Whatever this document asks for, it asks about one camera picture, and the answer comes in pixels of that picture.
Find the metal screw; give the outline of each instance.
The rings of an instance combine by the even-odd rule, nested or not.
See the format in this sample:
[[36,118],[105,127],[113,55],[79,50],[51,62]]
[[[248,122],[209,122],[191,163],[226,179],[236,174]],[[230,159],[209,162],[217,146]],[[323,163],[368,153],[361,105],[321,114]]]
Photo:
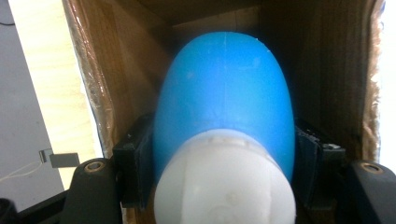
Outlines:
[[103,168],[105,168],[105,164],[102,161],[92,161],[85,166],[84,170],[87,173],[93,173],[100,171]]
[[369,162],[362,162],[361,168],[363,168],[365,171],[370,172],[375,175],[380,175],[380,174],[384,173],[384,170],[382,170],[381,167],[371,164]]

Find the cardboard wall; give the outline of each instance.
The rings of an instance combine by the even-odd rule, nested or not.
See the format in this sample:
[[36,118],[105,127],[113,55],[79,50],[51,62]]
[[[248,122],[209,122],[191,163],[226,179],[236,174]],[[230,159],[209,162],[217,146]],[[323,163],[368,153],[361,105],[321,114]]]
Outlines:
[[[284,70],[294,113],[362,158],[376,1],[264,1],[262,40]],[[372,160],[370,153],[364,153]]]
[[104,154],[152,112],[171,62],[171,28],[136,1],[64,0]]
[[[155,110],[166,70],[182,46],[207,32],[233,31],[258,37],[274,53],[295,116],[346,148],[351,160],[375,160],[377,152],[377,85],[371,77],[379,55],[374,15],[381,4],[64,0],[107,156],[136,118]],[[138,219],[154,223],[149,211]]]

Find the gray surface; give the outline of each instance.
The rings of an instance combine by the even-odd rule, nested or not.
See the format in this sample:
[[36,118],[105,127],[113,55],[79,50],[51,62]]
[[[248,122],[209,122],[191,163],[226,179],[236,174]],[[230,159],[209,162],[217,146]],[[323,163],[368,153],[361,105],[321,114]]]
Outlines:
[[[12,23],[7,0],[0,0],[0,22]],[[38,167],[38,151],[50,141],[30,79],[15,26],[0,25],[0,198],[13,200],[19,211],[63,191],[57,169]]]
[[79,159],[77,153],[63,153],[49,155],[52,167],[76,167],[79,166]]

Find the white plastic cap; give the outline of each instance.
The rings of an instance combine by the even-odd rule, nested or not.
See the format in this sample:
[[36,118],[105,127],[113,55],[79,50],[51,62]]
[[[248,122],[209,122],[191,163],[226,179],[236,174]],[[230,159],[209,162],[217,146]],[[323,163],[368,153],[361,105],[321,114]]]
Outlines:
[[263,146],[213,130],[194,136],[168,163],[154,212],[159,224],[294,223],[295,201]]

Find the blue egg-shaped object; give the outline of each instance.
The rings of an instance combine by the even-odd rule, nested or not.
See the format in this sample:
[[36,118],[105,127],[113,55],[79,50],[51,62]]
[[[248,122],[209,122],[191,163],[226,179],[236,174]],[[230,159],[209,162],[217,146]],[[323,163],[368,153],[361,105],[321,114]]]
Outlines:
[[156,180],[186,140],[214,129],[251,136],[291,180],[294,125],[288,87],[274,55],[254,37],[201,35],[176,56],[154,122]]

